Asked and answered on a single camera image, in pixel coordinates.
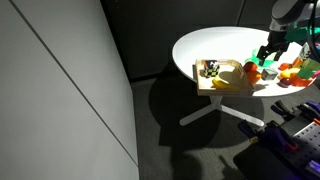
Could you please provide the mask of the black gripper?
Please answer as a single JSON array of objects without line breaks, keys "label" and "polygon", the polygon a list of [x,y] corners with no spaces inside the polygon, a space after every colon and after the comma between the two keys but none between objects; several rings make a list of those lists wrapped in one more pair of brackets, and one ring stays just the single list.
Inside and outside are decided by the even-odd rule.
[{"label": "black gripper", "polygon": [[288,50],[289,42],[285,39],[287,32],[271,31],[268,36],[268,44],[261,46],[257,53],[259,65],[263,66],[265,59],[272,53],[276,52],[274,61],[278,61],[282,54]]}]

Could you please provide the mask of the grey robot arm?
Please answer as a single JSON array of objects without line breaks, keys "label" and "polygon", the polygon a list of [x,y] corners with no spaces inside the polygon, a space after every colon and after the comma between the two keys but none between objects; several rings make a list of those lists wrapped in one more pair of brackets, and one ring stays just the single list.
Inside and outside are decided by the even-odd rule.
[{"label": "grey robot arm", "polygon": [[298,40],[297,37],[291,39],[292,33],[296,30],[295,26],[305,20],[308,21],[305,32],[307,44],[311,54],[319,60],[316,47],[319,36],[315,32],[319,10],[319,0],[277,0],[272,7],[268,44],[261,46],[257,53],[259,64],[263,65],[265,59],[272,53],[275,53],[274,61],[278,61],[288,50],[289,44]]}]

